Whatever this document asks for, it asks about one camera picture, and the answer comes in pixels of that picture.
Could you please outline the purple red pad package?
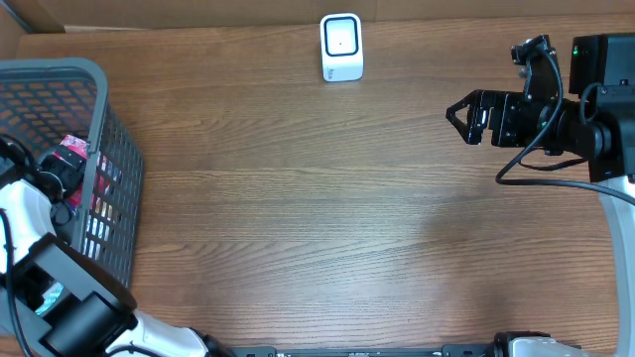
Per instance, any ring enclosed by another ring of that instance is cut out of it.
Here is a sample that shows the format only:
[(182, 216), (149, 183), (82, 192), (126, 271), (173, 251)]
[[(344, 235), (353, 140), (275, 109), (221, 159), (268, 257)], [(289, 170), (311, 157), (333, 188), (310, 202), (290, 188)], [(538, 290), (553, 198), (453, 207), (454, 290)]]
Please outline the purple red pad package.
[(70, 178), (63, 179), (64, 197), (72, 210), (81, 203), (83, 177), (87, 164), (88, 143), (73, 135), (66, 135), (54, 151), (57, 159), (71, 166)]

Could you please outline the teal wet wipes pack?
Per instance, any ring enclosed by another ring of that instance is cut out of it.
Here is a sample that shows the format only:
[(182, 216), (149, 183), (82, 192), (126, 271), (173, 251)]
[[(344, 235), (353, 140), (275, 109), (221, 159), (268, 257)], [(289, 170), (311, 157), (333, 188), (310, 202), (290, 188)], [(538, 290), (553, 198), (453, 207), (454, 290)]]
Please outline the teal wet wipes pack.
[(49, 310), (59, 299), (61, 294), (64, 291), (64, 286), (59, 282), (53, 283), (46, 291), (43, 292), (42, 304), (35, 310), (37, 315), (44, 314), (47, 310)]

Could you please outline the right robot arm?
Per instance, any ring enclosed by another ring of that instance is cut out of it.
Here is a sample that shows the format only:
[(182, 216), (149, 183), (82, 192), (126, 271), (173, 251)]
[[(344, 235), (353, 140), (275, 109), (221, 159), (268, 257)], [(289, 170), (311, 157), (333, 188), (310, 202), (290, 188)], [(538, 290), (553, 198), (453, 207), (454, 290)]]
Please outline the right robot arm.
[[(468, 145), (485, 130), (491, 143), (517, 148), (496, 175), (502, 185), (560, 186), (598, 193), (611, 235), (619, 327), (615, 355), (634, 353), (634, 36), (631, 33), (575, 37), (570, 82), (563, 83), (557, 51), (540, 35), (511, 48), (525, 79), (520, 92), (471, 91), (450, 106), (447, 121)], [(558, 171), (588, 165), (589, 180), (507, 178), (524, 158), (571, 153), (550, 165)]]

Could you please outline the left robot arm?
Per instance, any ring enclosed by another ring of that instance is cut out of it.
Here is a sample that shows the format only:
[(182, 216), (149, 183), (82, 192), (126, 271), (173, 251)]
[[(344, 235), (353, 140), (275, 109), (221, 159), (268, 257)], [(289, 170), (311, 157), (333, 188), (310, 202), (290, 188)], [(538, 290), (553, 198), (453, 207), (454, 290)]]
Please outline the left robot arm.
[(58, 147), (42, 161), (1, 137), (1, 295), (27, 356), (229, 356), (214, 337), (138, 310), (131, 293), (55, 230), (53, 206), (81, 189), (86, 157)]

